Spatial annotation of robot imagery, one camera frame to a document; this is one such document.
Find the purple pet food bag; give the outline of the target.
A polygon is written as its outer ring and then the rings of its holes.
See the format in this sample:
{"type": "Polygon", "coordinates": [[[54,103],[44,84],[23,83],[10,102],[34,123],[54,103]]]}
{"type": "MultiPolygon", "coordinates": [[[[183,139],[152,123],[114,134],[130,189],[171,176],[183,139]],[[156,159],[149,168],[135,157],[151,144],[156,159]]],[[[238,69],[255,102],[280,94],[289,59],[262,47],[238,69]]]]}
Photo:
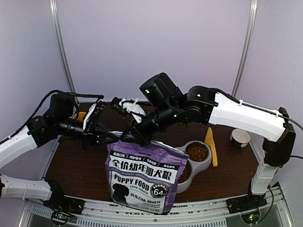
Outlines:
{"type": "Polygon", "coordinates": [[[117,141],[107,145],[105,168],[110,198],[132,209],[170,212],[188,156],[160,141],[147,146],[117,141]]]}

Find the yellow plastic scoop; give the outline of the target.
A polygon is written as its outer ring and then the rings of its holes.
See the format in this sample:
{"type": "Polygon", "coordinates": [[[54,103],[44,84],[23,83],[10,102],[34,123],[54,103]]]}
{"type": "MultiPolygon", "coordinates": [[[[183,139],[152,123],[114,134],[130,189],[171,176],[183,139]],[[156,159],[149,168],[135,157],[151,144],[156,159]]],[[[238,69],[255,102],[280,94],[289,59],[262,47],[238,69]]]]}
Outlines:
{"type": "Polygon", "coordinates": [[[208,147],[211,150],[211,156],[212,156],[212,164],[213,167],[218,167],[218,159],[217,159],[217,152],[213,137],[213,131],[211,127],[207,129],[206,136],[205,136],[205,144],[208,145],[208,147]]]}

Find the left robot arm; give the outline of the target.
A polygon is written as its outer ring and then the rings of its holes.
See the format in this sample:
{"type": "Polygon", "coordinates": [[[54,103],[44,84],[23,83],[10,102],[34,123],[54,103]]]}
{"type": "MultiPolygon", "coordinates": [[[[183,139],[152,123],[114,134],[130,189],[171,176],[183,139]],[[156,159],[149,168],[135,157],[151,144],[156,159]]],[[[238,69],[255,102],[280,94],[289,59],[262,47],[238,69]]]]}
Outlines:
{"type": "MultiPolygon", "coordinates": [[[[37,115],[39,109],[35,109],[18,130],[1,140],[1,167],[60,136],[80,140],[83,149],[118,141],[118,137],[99,122],[106,107],[102,101],[103,95],[52,90],[45,95],[38,107],[48,97],[50,105],[43,115],[37,115]]],[[[58,210],[68,206],[68,199],[55,180],[31,181],[1,175],[0,197],[50,201],[58,210]]]]}

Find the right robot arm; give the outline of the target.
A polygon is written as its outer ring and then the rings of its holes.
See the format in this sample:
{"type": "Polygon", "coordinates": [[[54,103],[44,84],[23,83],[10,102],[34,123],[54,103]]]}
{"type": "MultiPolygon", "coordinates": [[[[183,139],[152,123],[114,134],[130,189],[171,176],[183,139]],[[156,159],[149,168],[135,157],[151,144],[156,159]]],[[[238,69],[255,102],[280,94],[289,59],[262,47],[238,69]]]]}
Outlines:
{"type": "Polygon", "coordinates": [[[237,100],[217,88],[204,86],[194,86],[183,94],[166,73],[144,82],[140,91],[153,110],[145,113],[136,100],[118,101],[118,110],[133,116],[121,136],[123,141],[131,134],[131,142],[145,146],[155,133],[180,122],[224,125],[264,138],[264,159],[251,180],[249,194],[243,197],[246,208],[252,209],[261,201],[277,169],[290,159],[296,133],[294,122],[284,108],[264,109],[237,100]]]}

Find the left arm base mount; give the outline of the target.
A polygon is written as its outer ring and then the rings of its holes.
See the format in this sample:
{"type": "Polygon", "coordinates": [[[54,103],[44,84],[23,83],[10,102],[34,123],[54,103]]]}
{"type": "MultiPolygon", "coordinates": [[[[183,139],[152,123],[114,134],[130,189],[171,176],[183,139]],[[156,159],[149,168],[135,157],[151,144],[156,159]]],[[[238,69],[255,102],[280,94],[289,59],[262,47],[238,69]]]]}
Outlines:
{"type": "Polygon", "coordinates": [[[84,209],[85,201],[81,199],[71,198],[64,196],[62,200],[49,200],[42,201],[45,207],[50,208],[51,222],[55,226],[63,226],[70,220],[76,218],[76,215],[81,215],[84,209]]]}

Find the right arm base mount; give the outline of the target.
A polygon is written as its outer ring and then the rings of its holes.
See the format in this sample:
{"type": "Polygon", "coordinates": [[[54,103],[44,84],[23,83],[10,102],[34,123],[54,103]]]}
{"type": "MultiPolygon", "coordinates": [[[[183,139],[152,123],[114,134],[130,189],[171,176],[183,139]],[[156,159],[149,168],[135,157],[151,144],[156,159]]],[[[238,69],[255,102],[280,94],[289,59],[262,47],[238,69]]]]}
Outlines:
{"type": "Polygon", "coordinates": [[[260,208],[267,205],[267,200],[249,199],[248,196],[241,196],[228,199],[226,205],[230,214],[239,213],[245,224],[255,225],[261,220],[260,208]]]}

